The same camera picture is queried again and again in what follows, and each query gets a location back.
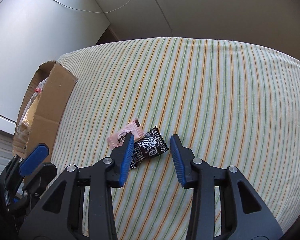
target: cardboard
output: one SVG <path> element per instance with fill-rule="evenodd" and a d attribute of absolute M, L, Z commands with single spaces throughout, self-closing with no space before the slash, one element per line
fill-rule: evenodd
<path fill-rule="evenodd" d="M 45 143 L 49 147 L 49 156 L 44 162 L 49 162 L 63 111 L 78 79 L 56 61 L 40 65 L 23 98 L 17 126 L 37 85 L 46 78 L 43 90 L 37 100 L 37 106 L 31 109 L 33 118 L 28 141 L 27 143 L 22 142 L 16 136 L 15 130 L 12 153 L 26 158 L 39 143 Z"/>

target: candy wrapper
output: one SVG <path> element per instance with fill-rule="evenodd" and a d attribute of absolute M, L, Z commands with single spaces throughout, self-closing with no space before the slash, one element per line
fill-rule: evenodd
<path fill-rule="evenodd" d="M 135 169 L 144 159 L 157 157 L 168 150 L 169 148 L 155 126 L 134 143 L 130 168 Z"/>
<path fill-rule="evenodd" d="M 143 136 L 143 130 L 140 128 L 140 124 L 137 119 L 134 119 L 132 122 L 120 129 L 120 131 L 107 138 L 110 148 L 113 149 L 114 147 L 121 146 L 127 136 L 127 133 L 132 133 L 135 141 Z"/>

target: white wire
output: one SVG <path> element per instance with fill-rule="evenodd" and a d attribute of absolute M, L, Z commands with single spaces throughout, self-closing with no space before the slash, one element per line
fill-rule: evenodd
<path fill-rule="evenodd" d="M 169 23 L 169 21 L 167 20 L 167 18 L 166 18 L 166 16 L 165 16 L 165 14 L 164 14 L 164 12 L 162 11 L 162 8 L 161 8 L 161 6 L 160 6 L 160 4 L 159 4 L 159 2 L 157 1 L 157 0 L 154 0 L 156 3 L 157 3 L 157 6 L 158 6 L 158 8 L 160 9 L 160 11 L 161 11 L 161 13 L 162 13 L 162 16 L 164 17 L 164 19 L 166 20 L 166 23 L 168 24 L 168 27 L 169 27 L 169 29 L 170 29 L 170 32 L 171 32 L 171 36 L 173 37 L 173 32 L 172 32 L 172 28 L 171 28 L 171 26 L 170 26 L 170 23 Z"/>
<path fill-rule="evenodd" d="M 70 6 L 66 6 L 66 5 L 64 5 L 64 4 L 62 4 L 62 3 L 60 3 L 60 2 L 58 2 L 58 1 L 56 1 L 56 0 L 53 0 L 53 1 L 55 1 L 56 3 L 58 3 L 58 4 L 60 4 L 60 5 L 64 6 L 64 7 L 67 7 L 67 8 L 69 8 L 69 9 L 73 9 L 73 10 L 77 10 L 77 11 L 82 11 L 82 12 L 92 12 L 92 13 L 110 13 L 110 12 L 116 11 L 116 10 L 122 8 L 123 6 L 127 5 L 131 0 L 127 1 L 124 5 L 120 6 L 119 8 L 114 9 L 114 10 L 109 11 L 109 12 L 93 12 L 93 11 L 81 10 L 81 9 L 77 9 L 77 8 L 72 8 L 72 7 L 70 7 Z"/>

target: mattress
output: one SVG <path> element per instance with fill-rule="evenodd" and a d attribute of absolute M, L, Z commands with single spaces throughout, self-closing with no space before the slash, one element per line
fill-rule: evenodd
<path fill-rule="evenodd" d="M 156 125 L 168 145 L 179 134 L 211 166 L 237 166 L 283 231 L 300 214 L 300 61 L 189 38 L 102 44 L 58 61 L 79 79 L 52 152 L 58 174 L 109 156 L 106 138 L 137 118 L 145 132 Z M 185 239 L 192 190 L 178 184 L 170 151 L 131 170 L 112 198 L 119 239 Z M 216 191 L 216 235 L 219 203 Z M 83 227 L 88 234 L 87 202 Z"/>

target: blue plastic part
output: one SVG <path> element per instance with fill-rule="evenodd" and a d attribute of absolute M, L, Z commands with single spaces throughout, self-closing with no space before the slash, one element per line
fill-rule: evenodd
<path fill-rule="evenodd" d="M 186 184 L 185 165 L 182 161 L 176 141 L 172 136 L 170 138 L 170 146 L 171 146 L 171 154 L 172 154 L 174 167 L 176 169 L 177 178 L 178 178 L 179 183 L 183 187 Z"/>
<path fill-rule="evenodd" d="M 124 153 L 124 157 L 120 167 L 120 178 L 119 178 L 119 185 L 122 187 L 128 178 L 128 173 L 130 170 L 130 163 L 132 160 L 132 154 L 134 149 L 134 136 L 130 137 L 126 152 Z"/>
<path fill-rule="evenodd" d="M 45 144 L 39 144 L 32 153 L 20 164 L 20 175 L 30 175 L 49 155 L 49 148 Z"/>

